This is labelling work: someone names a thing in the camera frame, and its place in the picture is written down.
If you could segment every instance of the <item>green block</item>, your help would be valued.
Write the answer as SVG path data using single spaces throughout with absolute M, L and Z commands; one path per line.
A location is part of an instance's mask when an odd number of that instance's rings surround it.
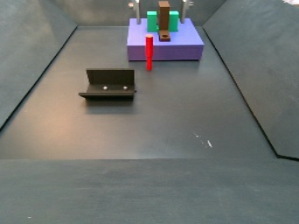
M 169 26 L 170 32 L 178 32 L 179 31 L 178 26 L 179 26 L 179 11 L 171 10 L 170 11 L 170 26 Z
M 157 25 L 157 11 L 147 12 L 147 31 L 158 32 L 159 28 Z

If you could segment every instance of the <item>white speck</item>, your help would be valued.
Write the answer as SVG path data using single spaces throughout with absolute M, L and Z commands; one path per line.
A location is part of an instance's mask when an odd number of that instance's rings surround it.
M 213 148 L 213 146 L 211 146 L 211 141 L 209 140 L 209 145 L 210 145 L 210 147 Z

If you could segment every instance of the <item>gray floor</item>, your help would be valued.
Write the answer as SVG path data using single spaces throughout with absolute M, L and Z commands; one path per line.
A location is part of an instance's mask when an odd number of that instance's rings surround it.
M 299 164 L 275 158 L 199 31 L 201 64 L 149 73 L 127 28 L 79 28 L 0 133 L 2 223 L 298 223 Z M 133 104 L 86 103 L 87 67 L 135 68 Z
M 202 61 L 127 62 L 126 27 L 81 27 L 0 133 L 0 158 L 274 158 L 202 29 Z M 87 68 L 133 67 L 134 102 L 87 102 Z

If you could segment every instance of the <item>brown block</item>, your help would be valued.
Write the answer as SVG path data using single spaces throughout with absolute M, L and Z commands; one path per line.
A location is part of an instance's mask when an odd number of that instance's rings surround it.
M 169 31 L 159 31 L 159 40 L 162 42 L 171 41 L 171 34 Z
M 169 1 L 159 1 L 159 31 L 169 31 L 171 5 Z

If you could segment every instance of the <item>gray wall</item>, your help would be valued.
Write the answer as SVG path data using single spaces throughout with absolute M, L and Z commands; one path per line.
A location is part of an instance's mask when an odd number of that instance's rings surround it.
M 48 0 L 0 1 L 0 129 L 75 28 Z
M 52 0 L 73 17 L 79 25 L 129 25 L 129 19 L 135 12 L 129 9 L 130 0 Z M 203 25 L 213 13 L 227 0 L 194 1 L 194 6 L 187 12 L 195 25 Z M 142 17 L 146 18 L 147 11 L 157 11 L 158 0 L 141 0 Z M 182 0 L 170 0 L 173 10 L 181 10 Z
M 279 155 L 299 158 L 299 10 L 229 0 L 203 26 Z

